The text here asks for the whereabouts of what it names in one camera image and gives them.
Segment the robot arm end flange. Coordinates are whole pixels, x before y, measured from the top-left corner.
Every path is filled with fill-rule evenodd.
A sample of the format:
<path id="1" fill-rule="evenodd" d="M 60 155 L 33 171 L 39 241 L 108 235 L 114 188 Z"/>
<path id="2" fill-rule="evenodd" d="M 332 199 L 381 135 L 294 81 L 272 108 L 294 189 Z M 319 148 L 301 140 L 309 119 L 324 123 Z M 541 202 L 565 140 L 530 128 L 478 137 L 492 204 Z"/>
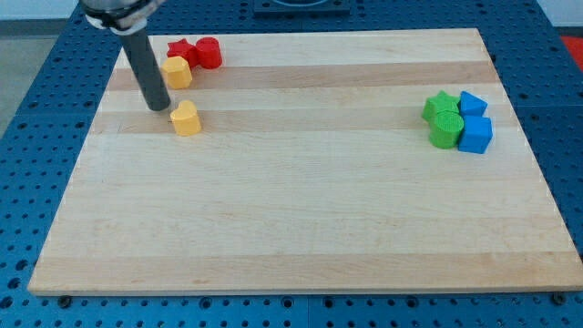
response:
<path id="1" fill-rule="evenodd" d="M 86 19 L 95 28 L 129 36 L 143 29 L 148 18 L 166 0 L 79 0 Z"/>

